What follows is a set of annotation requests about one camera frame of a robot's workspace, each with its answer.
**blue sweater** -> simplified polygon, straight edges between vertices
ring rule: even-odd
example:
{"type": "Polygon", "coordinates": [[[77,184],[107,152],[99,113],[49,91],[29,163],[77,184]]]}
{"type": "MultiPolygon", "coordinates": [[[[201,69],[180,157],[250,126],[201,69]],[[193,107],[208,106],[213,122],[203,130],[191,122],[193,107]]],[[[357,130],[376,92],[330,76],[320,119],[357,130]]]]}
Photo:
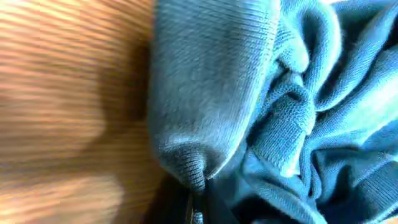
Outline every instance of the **blue sweater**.
{"type": "Polygon", "coordinates": [[[160,0],[152,59],[155,155],[218,223],[397,213],[396,0],[160,0]]]}

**blue garment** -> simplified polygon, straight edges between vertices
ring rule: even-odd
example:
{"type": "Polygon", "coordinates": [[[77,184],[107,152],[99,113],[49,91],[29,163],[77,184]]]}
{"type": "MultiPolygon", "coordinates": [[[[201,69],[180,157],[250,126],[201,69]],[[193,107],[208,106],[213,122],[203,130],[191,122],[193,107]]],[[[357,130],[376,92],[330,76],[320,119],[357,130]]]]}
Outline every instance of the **blue garment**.
{"type": "Polygon", "coordinates": [[[160,0],[152,62],[155,155],[237,222],[397,213],[396,0],[160,0]]]}

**clothing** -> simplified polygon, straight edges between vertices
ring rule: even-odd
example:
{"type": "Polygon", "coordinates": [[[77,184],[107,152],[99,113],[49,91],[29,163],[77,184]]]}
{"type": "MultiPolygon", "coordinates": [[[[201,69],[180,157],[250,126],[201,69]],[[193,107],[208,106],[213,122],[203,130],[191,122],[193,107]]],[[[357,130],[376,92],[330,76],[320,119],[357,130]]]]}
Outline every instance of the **clothing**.
{"type": "Polygon", "coordinates": [[[241,223],[393,216],[397,18],[397,1],[159,1],[155,155],[241,223]]]}

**wrinkled fabric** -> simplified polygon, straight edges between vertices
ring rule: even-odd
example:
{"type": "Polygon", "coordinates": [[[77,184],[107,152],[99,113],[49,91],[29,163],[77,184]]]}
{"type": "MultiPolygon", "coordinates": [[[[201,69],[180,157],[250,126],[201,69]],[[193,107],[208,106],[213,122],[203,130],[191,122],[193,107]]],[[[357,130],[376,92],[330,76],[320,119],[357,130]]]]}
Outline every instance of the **wrinkled fabric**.
{"type": "Polygon", "coordinates": [[[155,155],[237,222],[397,213],[397,1],[160,0],[152,62],[155,155]]]}

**wood grain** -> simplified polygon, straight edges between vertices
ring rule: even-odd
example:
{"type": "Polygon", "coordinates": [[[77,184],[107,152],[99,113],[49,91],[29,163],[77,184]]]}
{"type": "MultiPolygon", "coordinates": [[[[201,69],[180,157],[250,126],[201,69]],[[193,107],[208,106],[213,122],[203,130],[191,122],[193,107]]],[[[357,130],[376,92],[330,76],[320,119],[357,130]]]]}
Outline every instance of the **wood grain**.
{"type": "Polygon", "coordinates": [[[152,2],[0,0],[0,223],[140,223],[152,2]]]}

